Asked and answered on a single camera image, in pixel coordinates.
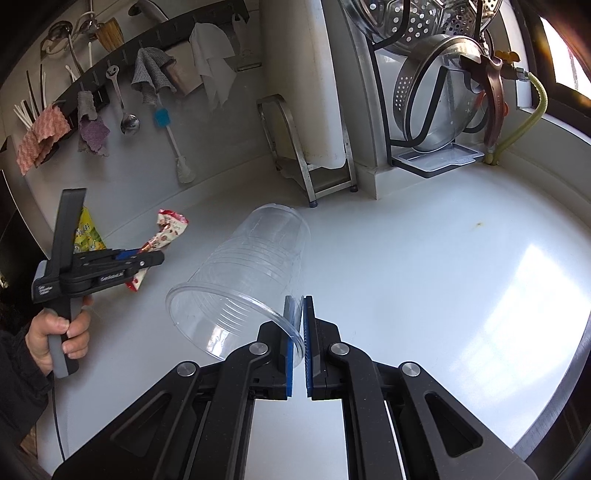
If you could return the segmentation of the person's left hand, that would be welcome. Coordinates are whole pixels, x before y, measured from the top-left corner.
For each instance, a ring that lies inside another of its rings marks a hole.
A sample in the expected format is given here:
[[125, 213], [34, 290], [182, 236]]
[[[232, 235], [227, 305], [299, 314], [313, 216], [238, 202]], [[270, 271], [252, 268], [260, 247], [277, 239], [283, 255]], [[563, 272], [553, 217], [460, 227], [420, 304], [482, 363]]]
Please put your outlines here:
[[36, 315], [25, 335], [25, 344], [31, 357], [44, 376], [54, 369], [49, 340], [53, 337], [67, 337], [61, 342], [61, 351], [70, 360], [84, 358], [89, 350], [91, 314], [88, 307], [93, 298], [86, 296], [82, 300], [80, 313], [71, 321], [58, 316], [48, 309]]

